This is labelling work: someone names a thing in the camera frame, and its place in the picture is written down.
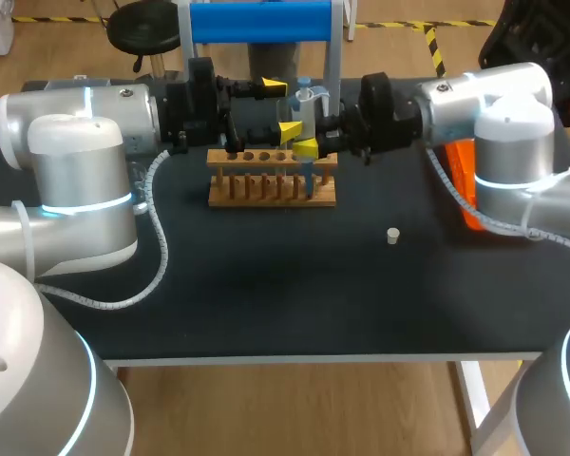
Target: black chair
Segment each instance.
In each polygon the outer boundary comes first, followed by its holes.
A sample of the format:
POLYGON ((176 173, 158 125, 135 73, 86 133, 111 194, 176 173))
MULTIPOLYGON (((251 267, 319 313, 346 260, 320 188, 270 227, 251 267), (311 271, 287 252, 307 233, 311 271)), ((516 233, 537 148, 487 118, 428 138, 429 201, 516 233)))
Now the black chair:
POLYGON ((570 126, 570 0, 506 0, 479 57, 482 68, 535 62, 548 73, 554 103, 570 126))
POLYGON ((112 46, 137 55, 133 71, 142 69, 143 57, 150 56, 154 79, 175 79, 177 71, 164 70, 162 54, 180 46, 178 7, 166 0, 142 0, 125 5, 110 16, 106 25, 112 46))

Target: black table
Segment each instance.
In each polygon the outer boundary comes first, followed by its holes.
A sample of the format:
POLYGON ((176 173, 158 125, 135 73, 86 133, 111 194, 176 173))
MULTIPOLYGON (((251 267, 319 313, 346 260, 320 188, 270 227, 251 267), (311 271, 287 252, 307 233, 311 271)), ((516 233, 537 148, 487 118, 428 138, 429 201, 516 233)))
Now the black table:
MULTIPOLYGON (((355 99, 358 87, 344 81, 343 97, 355 99)), ((274 117, 273 104, 250 103, 235 106, 240 126, 274 117)), ((570 142, 562 128, 557 144, 563 170, 570 142)), ((209 208, 204 163, 204 150, 191 151, 157 174, 170 262, 151 296, 117 312, 51 297, 103 359, 477 359, 540 352, 570 326, 570 251, 470 232, 420 149, 367 167, 341 154, 335 208, 209 208), (390 227, 401 230, 394 246, 390 227)), ((11 200, 39 203, 31 173, 10 169, 0 154, 0 204, 11 200)), ((135 294, 160 258, 147 215, 138 230, 125 264, 41 281, 101 300, 135 294)))

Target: wooden test tube rack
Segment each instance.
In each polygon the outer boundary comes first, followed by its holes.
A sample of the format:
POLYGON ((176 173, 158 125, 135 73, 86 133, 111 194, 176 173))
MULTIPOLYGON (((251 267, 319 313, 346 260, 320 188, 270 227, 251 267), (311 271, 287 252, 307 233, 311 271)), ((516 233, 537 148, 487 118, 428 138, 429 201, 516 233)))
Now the wooden test tube rack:
POLYGON ((253 149, 228 154, 222 149, 209 149, 207 166, 216 169, 211 178, 209 205, 220 207, 317 207, 335 206, 333 170, 338 165, 336 154, 317 160, 313 168, 313 195, 306 196, 304 177, 298 173, 300 163, 291 150, 253 149), (240 174, 240 170, 258 168, 261 174, 240 174), (275 170, 285 170, 287 175, 275 170))

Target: cable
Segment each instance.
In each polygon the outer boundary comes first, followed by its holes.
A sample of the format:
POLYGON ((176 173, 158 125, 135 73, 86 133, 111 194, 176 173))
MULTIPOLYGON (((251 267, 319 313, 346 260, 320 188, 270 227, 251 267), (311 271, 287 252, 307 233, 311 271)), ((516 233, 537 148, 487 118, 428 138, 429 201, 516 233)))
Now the cable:
POLYGON ((513 225, 511 223, 505 223, 503 221, 498 221, 494 218, 490 218, 482 214, 471 204, 469 204, 468 201, 466 201, 466 199, 464 199, 460 193, 458 193, 458 190, 456 190, 452 182, 449 180, 449 177, 447 176, 446 171, 444 171, 443 166, 439 163, 439 160, 437 160, 435 152, 432 149, 427 149, 427 154, 430 162, 437 172, 437 175, 439 176, 439 179, 441 179, 441 181, 444 183, 449 194, 454 197, 456 202, 458 202, 458 204, 460 204, 460 206, 465 209, 471 216, 478 219, 482 225, 486 227, 486 229, 495 232, 509 232, 509 234, 510 232, 513 232, 519 234, 520 236, 526 236, 529 238, 546 239, 570 249, 570 239, 567 237, 556 235, 554 233, 548 233, 538 228, 528 228, 527 226, 523 227, 520 225, 513 225))
POLYGON ((154 226, 154 230, 156 231, 156 236, 159 240, 159 245, 161 247, 161 264, 159 265, 159 270, 156 272, 156 275, 154 276, 152 281, 148 284, 148 286, 145 287, 145 289, 143 289, 141 292, 137 293, 136 295, 118 302, 96 301, 94 299, 89 299, 88 297, 83 297, 80 296, 79 294, 75 294, 67 290, 62 290, 61 288, 51 287, 49 285, 35 284, 36 290, 38 292, 59 296, 64 299, 76 302, 77 304, 91 307, 93 309, 100 309, 103 311, 117 311, 119 309, 124 309, 125 307, 137 304, 138 302, 146 298, 148 295, 150 295, 156 289, 156 287, 158 287, 167 269, 167 263, 169 261, 169 250, 167 247, 167 239, 164 235, 164 231, 162 230, 161 221, 159 220, 159 216, 156 212, 156 206, 154 205, 154 194, 152 191, 152 183, 154 181, 154 175, 156 173, 156 170, 159 168, 161 163, 164 162, 169 157, 170 155, 166 150, 162 152, 156 159, 154 159, 154 161, 152 161, 152 164, 148 169, 148 173, 145 176, 145 186, 144 186, 145 200, 148 203, 148 213, 150 214, 150 219, 152 220, 152 225, 154 226))

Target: blue bar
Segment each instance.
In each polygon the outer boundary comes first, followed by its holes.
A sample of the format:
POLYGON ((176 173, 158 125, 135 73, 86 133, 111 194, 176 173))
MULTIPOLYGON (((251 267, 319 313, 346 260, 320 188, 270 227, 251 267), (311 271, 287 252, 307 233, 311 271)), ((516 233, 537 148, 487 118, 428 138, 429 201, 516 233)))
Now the blue bar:
POLYGON ((193 3, 194 43, 330 41, 332 2, 193 3))

